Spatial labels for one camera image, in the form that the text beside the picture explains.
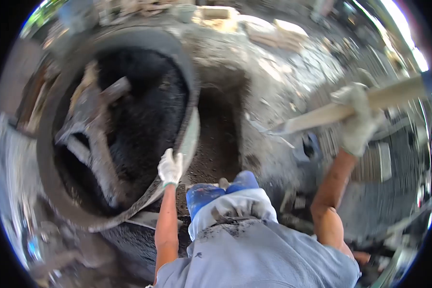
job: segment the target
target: worker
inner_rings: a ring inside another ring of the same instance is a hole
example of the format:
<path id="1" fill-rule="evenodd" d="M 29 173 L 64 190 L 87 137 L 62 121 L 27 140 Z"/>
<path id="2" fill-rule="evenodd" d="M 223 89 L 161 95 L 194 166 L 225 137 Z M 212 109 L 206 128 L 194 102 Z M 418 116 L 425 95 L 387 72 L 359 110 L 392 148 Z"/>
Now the worker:
<path id="1" fill-rule="evenodd" d="M 316 238 L 279 224 L 253 173 L 242 171 L 226 189 L 203 183 L 189 189 L 192 243 L 188 257 L 179 258 L 175 191 L 182 154 L 173 159 L 168 149 L 158 165 L 165 192 L 155 231 L 154 287 L 354 287 L 360 270 L 336 210 L 384 117 L 369 109 L 365 89 L 352 83 L 331 95 L 356 113 L 342 123 L 341 147 L 311 204 Z"/>

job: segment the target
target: work glove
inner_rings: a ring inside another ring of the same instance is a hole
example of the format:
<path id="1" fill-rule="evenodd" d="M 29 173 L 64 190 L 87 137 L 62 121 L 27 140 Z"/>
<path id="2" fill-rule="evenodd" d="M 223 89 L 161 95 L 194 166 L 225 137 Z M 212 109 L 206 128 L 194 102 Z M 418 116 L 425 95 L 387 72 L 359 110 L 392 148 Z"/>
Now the work glove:
<path id="1" fill-rule="evenodd" d="M 349 154 L 361 157 L 365 153 L 368 141 L 373 137 L 379 125 L 384 121 L 384 113 L 372 111 L 369 107 L 366 90 L 374 86 L 374 79 L 363 69 L 363 83 L 352 82 L 338 91 L 331 93 L 331 101 L 337 104 L 353 106 L 355 114 L 342 121 L 341 146 Z"/>
<path id="2" fill-rule="evenodd" d="M 168 148 L 158 164 L 158 175 L 163 181 L 163 187 L 168 184 L 177 187 L 182 176 L 182 153 L 178 153 L 173 159 L 173 149 Z"/>

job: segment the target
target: forearm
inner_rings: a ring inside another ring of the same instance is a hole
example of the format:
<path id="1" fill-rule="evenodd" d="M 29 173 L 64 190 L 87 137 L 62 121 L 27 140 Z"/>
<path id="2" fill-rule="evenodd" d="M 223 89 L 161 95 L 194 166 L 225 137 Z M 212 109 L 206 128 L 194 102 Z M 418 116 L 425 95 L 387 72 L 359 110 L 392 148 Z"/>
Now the forearm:
<path id="1" fill-rule="evenodd" d="M 346 153 L 340 148 L 328 174 L 312 201 L 311 214 L 314 222 L 319 221 L 328 208 L 337 209 L 339 207 L 347 182 L 349 181 L 349 176 L 356 163 L 357 158 L 355 156 Z"/>
<path id="2" fill-rule="evenodd" d="M 178 216 L 176 212 L 176 188 L 173 184 L 165 187 L 165 193 L 158 214 L 155 229 L 155 247 L 163 245 L 176 246 L 178 251 Z"/>

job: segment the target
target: debris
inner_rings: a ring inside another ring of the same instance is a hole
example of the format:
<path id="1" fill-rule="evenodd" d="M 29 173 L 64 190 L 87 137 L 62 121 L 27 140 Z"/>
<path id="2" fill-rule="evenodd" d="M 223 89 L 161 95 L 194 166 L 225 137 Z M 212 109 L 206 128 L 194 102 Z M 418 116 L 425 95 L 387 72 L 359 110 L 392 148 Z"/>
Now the debris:
<path id="1" fill-rule="evenodd" d="M 294 209 L 303 209 L 303 208 L 305 208 L 305 198 L 296 197 L 296 199 L 294 199 Z"/>
<path id="2" fill-rule="evenodd" d="M 262 103 L 264 103 L 265 105 L 271 107 L 271 105 L 269 104 L 269 102 L 267 102 L 264 98 L 261 98 L 260 100 Z"/>
<path id="3" fill-rule="evenodd" d="M 209 27 L 220 32 L 236 32 L 239 12 L 227 6 L 199 6 L 192 19 L 200 26 Z"/>
<path id="4" fill-rule="evenodd" d="M 145 17 L 151 17 L 169 9 L 176 2 L 178 0 L 121 0 L 120 16 L 140 12 Z"/>
<path id="5" fill-rule="evenodd" d="M 191 4 L 175 5 L 171 9 L 171 14 L 183 23 L 191 23 L 196 9 L 197 6 Z"/>
<path id="6" fill-rule="evenodd" d="M 277 29 L 271 23 L 249 15 L 239 15 L 238 20 L 245 24 L 250 40 L 272 47 L 278 46 Z"/>
<path id="7" fill-rule="evenodd" d="M 309 38 L 307 33 L 300 26 L 290 22 L 274 19 L 274 25 L 278 32 L 278 46 L 283 49 L 301 52 L 304 46 L 302 43 Z"/>

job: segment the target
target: light blue shirt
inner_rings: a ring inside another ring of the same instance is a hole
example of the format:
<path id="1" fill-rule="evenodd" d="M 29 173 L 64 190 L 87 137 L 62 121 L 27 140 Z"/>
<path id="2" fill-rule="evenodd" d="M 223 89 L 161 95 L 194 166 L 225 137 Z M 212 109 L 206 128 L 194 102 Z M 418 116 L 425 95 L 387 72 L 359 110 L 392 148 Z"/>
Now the light blue shirt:
<path id="1" fill-rule="evenodd" d="M 187 253 L 158 270 L 156 288 L 352 288 L 360 276 L 354 259 L 268 220 L 206 227 Z"/>

